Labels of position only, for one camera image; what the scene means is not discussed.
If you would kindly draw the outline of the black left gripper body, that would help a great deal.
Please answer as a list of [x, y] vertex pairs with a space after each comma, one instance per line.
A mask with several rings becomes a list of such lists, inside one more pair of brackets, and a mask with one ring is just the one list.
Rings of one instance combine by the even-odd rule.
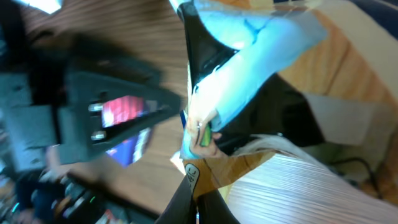
[[58, 111], [67, 103], [68, 45], [52, 30], [6, 40], [1, 56], [1, 113], [7, 162], [17, 173], [42, 170], [45, 149], [60, 144]]

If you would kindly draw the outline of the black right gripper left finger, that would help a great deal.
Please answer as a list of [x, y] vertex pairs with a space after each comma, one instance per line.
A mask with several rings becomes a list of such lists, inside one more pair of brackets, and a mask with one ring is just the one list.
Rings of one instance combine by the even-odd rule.
[[155, 224], [196, 224], [196, 222], [197, 205], [192, 197], [188, 179], [184, 177]]

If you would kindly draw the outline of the red Carefree pad pack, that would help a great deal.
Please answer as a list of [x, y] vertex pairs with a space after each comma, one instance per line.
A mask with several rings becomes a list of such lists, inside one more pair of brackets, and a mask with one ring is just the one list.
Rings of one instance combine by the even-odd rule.
[[[116, 133], [119, 134], [131, 128], [149, 112], [149, 106], [143, 98], [137, 96], [116, 98], [103, 104], [102, 126], [104, 128], [117, 127]], [[128, 167], [143, 157], [151, 134], [151, 128], [142, 129], [107, 150], [106, 153], [122, 167]]]

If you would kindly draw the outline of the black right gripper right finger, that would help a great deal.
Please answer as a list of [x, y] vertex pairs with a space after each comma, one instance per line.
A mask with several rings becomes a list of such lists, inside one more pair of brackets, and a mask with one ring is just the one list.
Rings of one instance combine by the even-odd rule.
[[239, 224], [218, 190], [199, 196], [197, 207], [199, 224]]

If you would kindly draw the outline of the yellow wet wipes pack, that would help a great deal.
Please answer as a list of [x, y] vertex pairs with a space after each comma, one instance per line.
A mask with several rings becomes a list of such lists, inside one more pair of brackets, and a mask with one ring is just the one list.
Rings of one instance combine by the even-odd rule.
[[[180, 157], [198, 197], [253, 176], [315, 223], [397, 222], [396, 1], [172, 1], [185, 28]], [[229, 208], [247, 213], [261, 189]]]

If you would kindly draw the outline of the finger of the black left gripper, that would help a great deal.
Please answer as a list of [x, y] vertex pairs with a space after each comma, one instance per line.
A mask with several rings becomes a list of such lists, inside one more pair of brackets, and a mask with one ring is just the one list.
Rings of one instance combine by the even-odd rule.
[[58, 112], [62, 164], [87, 162], [178, 114], [172, 91], [91, 72], [68, 72], [67, 104]]

